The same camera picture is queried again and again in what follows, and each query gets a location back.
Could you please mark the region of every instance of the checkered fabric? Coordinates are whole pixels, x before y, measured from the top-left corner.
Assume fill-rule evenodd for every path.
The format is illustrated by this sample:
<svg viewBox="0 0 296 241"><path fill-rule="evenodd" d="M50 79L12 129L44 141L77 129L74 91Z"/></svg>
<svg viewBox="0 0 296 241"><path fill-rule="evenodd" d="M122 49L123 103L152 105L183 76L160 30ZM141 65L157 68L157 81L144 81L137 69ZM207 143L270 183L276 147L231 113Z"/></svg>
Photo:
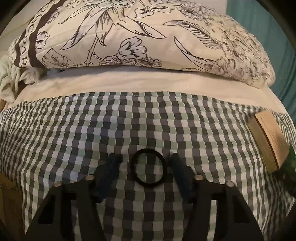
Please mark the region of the checkered fabric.
<svg viewBox="0 0 296 241"><path fill-rule="evenodd" d="M181 240L192 206L182 201L171 171L164 184L145 189L132 180L128 166L143 148L163 156L177 152L209 181L235 182L268 240L294 198L266 172L246 125L248 116L261 110L175 92L83 93L23 102L0 113L0 171L23 191L27 229L54 182L81 180L108 154L120 153L119 179L97 205L107 240ZM273 114L296 150L289 115ZM136 170L146 181L162 173L151 157L141 158ZM215 210L213 202L208 240L213 239ZM78 226L75 218L76 240L81 240Z"/></svg>

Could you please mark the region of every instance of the silver bolt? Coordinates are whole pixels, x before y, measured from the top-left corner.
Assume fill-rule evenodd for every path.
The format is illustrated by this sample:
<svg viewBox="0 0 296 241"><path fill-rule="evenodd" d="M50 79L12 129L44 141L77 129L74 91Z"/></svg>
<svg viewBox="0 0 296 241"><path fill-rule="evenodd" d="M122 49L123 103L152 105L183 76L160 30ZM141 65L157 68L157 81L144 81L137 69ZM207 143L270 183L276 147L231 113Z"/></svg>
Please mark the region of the silver bolt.
<svg viewBox="0 0 296 241"><path fill-rule="evenodd" d="M87 175L86 177L85 177L85 180L87 180L87 181L91 181L91 180L93 180L94 179L94 175Z"/></svg>
<svg viewBox="0 0 296 241"><path fill-rule="evenodd" d="M61 185L63 185L63 183L61 181L57 181L54 183L55 187L60 187Z"/></svg>
<svg viewBox="0 0 296 241"><path fill-rule="evenodd" d="M225 182L226 186L233 188L234 187L234 183L232 181L227 181Z"/></svg>
<svg viewBox="0 0 296 241"><path fill-rule="evenodd" d="M197 174L194 176L194 179L198 180L198 181L202 181L204 179L204 177L202 175Z"/></svg>

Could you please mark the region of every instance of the white wall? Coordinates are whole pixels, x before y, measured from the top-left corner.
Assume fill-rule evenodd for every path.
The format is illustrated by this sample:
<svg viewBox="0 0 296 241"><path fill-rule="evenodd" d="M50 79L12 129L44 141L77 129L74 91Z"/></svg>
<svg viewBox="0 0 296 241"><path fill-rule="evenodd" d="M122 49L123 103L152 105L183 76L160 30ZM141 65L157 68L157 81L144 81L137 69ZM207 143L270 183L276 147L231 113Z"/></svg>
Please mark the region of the white wall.
<svg viewBox="0 0 296 241"><path fill-rule="evenodd" d="M204 6L208 6L216 9L216 11L225 14L226 13L226 5L227 0L192 0L194 2L198 2Z"/></svg>

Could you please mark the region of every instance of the black ring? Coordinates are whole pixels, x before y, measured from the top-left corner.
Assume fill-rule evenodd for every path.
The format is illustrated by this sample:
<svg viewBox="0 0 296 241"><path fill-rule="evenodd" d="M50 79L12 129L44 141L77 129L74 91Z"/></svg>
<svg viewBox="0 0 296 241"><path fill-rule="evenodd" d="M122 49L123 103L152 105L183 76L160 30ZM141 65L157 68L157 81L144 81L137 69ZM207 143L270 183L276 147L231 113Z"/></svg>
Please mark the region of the black ring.
<svg viewBox="0 0 296 241"><path fill-rule="evenodd" d="M153 154L153 155L157 156L158 159L161 161L161 164L163 166L163 176L161 177L161 179L159 181L157 181L155 183L143 182L140 178L138 178L138 176L136 174L135 164L138 161L139 155L141 155L143 153ZM159 152L157 152L157 151L155 151L153 149L147 149L147 148L146 149L141 149L141 150L137 151L133 155L133 157L131 158L131 175L132 175L133 179L143 187L153 188L153 187L156 187L156 186L162 184L166 179L167 173L168 173L168 168L167 168L164 157Z"/></svg>

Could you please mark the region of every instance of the pillow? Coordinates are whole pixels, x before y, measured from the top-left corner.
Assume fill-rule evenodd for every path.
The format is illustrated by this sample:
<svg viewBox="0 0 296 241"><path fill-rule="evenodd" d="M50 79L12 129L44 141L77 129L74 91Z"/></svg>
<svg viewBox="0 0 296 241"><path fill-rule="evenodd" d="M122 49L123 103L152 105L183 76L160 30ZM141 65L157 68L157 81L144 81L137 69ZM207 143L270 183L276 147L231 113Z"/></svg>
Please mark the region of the pillow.
<svg viewBox="0 0 296 241"><path fill-rule="evenodd" d="M209 72L257 88L275 81L252 34L189 0L53 0L9 54L19 67L136 65Z"/></svg>

